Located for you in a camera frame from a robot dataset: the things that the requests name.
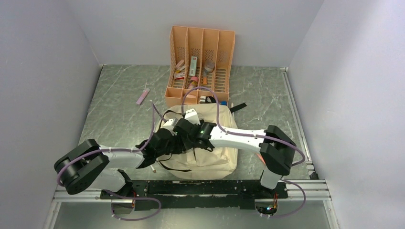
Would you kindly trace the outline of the beige canvas backpack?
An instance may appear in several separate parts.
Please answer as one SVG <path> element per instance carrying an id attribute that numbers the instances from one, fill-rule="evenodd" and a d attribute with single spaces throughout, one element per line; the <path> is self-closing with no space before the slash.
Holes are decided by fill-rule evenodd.
<path id="1" fill-rule="evenodd" d="M 184 119 L 185 112 L 192 108 L 198 112 L 200 119 L 197 142 L 193 146 L 185 146 L 186 151 L 182 154 L 163 155 L 157 161 L 180 179 L 223 179 L 235 172 L 238 149 L 215 146 L 210 142 L 213 135 L 207 131 L 218 125 L 223 128 L 237 128 L 233 112 L 228 106 L 216 103 L 175 105 L 163 112 L 163 120 L 158 122 L 155 129 L 163 128 L 168 119 Z"/>

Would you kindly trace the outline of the orange pencil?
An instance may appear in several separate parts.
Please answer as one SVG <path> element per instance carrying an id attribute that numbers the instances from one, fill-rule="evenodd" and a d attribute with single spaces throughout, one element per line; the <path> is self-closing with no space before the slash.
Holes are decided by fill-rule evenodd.
<path id="1" fill-rule="evenodd" d="M 264 159 L 262 158 L 262 156 L 259 153 L 256 153 L 257 157 L 260 159 L 260 161 L 265 164 Z"/>

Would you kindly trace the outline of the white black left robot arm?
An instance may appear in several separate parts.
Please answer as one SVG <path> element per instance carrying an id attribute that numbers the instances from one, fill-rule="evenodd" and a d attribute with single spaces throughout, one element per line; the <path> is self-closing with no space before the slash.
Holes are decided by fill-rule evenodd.
<path id="1" fill-rule="evenodd" d="M 111 148 L 88 139 L 57 160 L 54 169 L 58 185 L 70 195 L 97 188 L 127 198 L 132 184 L 123 168 L 149 167 L 158 157 L 184 151 L 182 138 L 162 128 L 134 148 Z"/>

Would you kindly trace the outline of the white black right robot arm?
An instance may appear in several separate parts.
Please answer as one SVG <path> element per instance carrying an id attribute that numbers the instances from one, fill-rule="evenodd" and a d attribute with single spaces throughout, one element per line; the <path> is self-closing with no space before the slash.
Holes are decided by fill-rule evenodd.
<path id="1" fill-rule="evenodd" d="M 296 144 L 274 125 L 262 130 L 222 127 L 216 123 L 193 124 L 180 119 L 174 133 L 186 149 L 186 164 L 191 179 L 219 179 L 236 169 L 239 149 L 258 153 L 265 164 L 258 192 L 268 198 L 276 191 L 278 181 L 290 174 Z"/>

